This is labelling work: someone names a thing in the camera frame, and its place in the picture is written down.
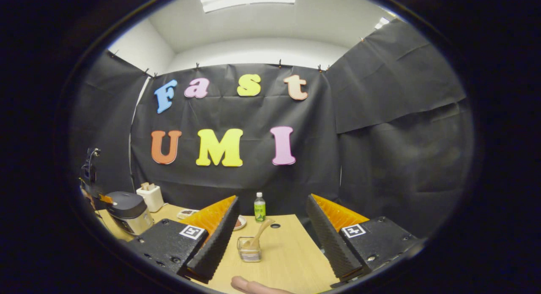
white wall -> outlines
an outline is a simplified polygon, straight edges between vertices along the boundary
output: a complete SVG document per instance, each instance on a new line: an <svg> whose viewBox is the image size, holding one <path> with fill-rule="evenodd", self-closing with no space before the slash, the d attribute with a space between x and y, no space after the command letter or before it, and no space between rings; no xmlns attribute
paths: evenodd
<svg viewBox="0 0 541 294"><path fill-rule="evenodd" d="M116 40L109 50L130 64L154 75L165 74L175 56L174 51L156 31L148 19L144 19Z"/></svg>
<svg viewBox="0 0 541 294"><path fill-rule="evenodd" d="M289 38L251 38L224 41L178 53L167 72L221 64L263 63L327 69L349 48Z"/></svg>

white ceiling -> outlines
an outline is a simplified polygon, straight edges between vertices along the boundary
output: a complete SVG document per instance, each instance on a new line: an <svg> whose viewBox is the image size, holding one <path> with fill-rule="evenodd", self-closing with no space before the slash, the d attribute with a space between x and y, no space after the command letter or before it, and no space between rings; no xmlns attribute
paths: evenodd
<svg viewBox="0 0 541 294"><path fill-rule="evenodd" d="M255 4L205 14L199 0L176 0L149 18L180 53L206 44L246 38L296 38L350 48L392 17L367 0L296 0L294 5Z"/></svg>

wooden table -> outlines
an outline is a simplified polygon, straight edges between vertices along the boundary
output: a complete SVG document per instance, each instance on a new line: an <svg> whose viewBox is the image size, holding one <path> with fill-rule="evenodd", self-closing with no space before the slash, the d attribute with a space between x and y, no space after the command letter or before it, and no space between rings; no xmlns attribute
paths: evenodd
<svg viewBox="0 0 541 294"><path fill-rule="evenodd" d="M155 223L164 218L182 222L176 217L182 209L174 205L165 205L151 215ZM106 210L99 213L116 238L127 241L133 239L133 236L116 226ZM261 262L243 262L236 249L237 238L255 235L260 226L253 216L245 218L246 226L233 231L224 257L208 285L195 280L194 282L224 293L241 294L242 292L230 285L231 278L240 275L271 288L284 289L296 294L315 294L330 290L330 285L339 281L334 277L327 258L317 248L295 215L267 216L281 227L268 227L261 235Z"/></svg>

colorful foam letter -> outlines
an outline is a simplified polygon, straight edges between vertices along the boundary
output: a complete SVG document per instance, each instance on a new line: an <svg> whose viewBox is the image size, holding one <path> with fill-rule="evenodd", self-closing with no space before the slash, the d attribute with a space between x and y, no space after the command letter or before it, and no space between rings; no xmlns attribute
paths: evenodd
<svg viewBox="0 0 541 294"><path fill-rule="evenodd" d="M158 98L158 113L162 113L171 107L171 102L168 99L172 99L175 95L174 86L176 86L176 80L171 80L163 87L154 91L154 95Z"/></svg>
<svg viewBox="0 0 541 294"><path fill-rule="evenodd" d="M184 90L184 96L202 99L207 96L209 81L207 78L196 78L190 82L190 86Z"/></svg>
<svg viewBox="0 0 541 294"><path fill-rule="evenodd" d="M301 80L298 75L292 75L284 78L284 82L287 82L287 90L292 99L302 101L308 97L308 94L301 90L301 85L305 85L306 80Z"/></svg>
<svg viewBox="0 0 541 294"><path fill-rule="evenodd" d="M199 159L196 159L195 163L199 166L209 166L210 159L208 159L207 155L209 153L214 165L218 165L225 153L222 165L227 167L242 166L240 149L238 149L242 133L240 129L227 130L222 140L218 142L212 129L199 130L197 135L201 137L201 146L199 148Z"/></svg>
<svg viewBox="0 0 541 294"><path fill-rule="evenodd" d="M156 163L170 164L176 159L176 152L178 146L178 137L182 135L182 132L178 130L171 130L169 132L169 153L167 155L162 154L162 139L166 136L163 131L154 131L150 134L152 136L152 159Z"/></svg>
<svg viewBox="0 0 541 294"><path fill-rule="evenodd" d="M291 155L290 134L293 128L287 126L278 126L270 130L274 135L276 145L276 157L272 159L274 165L291 165L295 163L295 157Z"/></svg>
<svg viewBox="0 0 541 294"><path fill-rule="evenodd" d="M258 84L261 78L257 74L244 74L238 79L239 86L237 93L240 96L255 96L261 92L261 86Z"/></svg>

plastic water bottle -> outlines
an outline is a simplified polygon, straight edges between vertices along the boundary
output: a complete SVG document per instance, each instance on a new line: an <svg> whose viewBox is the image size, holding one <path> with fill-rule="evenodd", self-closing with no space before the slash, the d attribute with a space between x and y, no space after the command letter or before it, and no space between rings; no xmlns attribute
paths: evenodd
<svg viewBox="0 0 541 294"><path fill-rule="evenodd" d="M255 195L257 196L254 202L255 221L261 223L265 221L265 200L263 200L262 192L257 192Z"/></svg>

